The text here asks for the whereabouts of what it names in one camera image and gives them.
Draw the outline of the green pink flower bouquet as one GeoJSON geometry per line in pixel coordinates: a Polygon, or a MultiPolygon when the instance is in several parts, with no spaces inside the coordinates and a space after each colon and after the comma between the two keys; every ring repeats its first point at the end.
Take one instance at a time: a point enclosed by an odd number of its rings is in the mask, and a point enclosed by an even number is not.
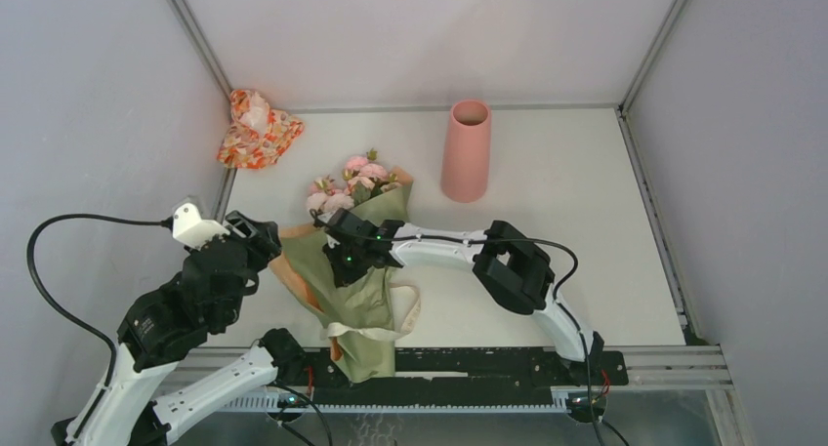
{"type": "MultiPolygon", "coordinates": [[[[346,209],[364,220],[408,219],[413,179],[387,168],[375,149],[352,156],[339,180],[316,178],[306,199],[309,213],[346,209]]],[[[420,311],[416,288],[393,283],[391,267],[371,268],[347,287],[336,287],[322,247],[327,236],[311,223],[280,231],[282,254],[269,265],[295,299],[313,314],[330,348],[330,359],[353,382],[390,377],[394,344],[408,335],[420,311]]]]}

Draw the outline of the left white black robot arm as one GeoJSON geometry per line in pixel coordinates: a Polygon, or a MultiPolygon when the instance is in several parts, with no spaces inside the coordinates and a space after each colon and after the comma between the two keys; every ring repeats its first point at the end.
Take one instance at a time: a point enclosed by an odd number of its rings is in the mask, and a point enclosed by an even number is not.
{"type": "Polygon", "coordinates": [[[109,341],[110,362],[83,410],[51,428],[58,445],[171,445],[231,400],[279,381],[297,382],[305,353],[286,329],[270,329],[213,374],[155,397],[162,382],[209,336],[234,324],[260,273],[282,251],[278,226],[233,211],[201,244],[187,246],[170,281],[130,306],[109,341]]]}

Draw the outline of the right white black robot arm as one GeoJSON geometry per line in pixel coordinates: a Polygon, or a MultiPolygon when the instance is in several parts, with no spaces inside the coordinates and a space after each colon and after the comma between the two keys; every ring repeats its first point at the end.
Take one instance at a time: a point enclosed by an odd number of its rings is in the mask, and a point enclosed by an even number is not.
{"type": "Polygon", "coordinates": [[[313,224],[327,236],[323,252],[336,285],[351,284],[372,268],[439,266],[468,271],[497,305],[536,321],[576,385],[600,380],[603,338],[576,314],[560,290],[579,265],[566,246],[552,245],[572,259],[571,269],[557,277],[544,250],[549,241],[527,237],[504,221],[495,220],[485,230],[445,231],[402,220],[374,224],[340,209],[316,216],[313,224]]]}

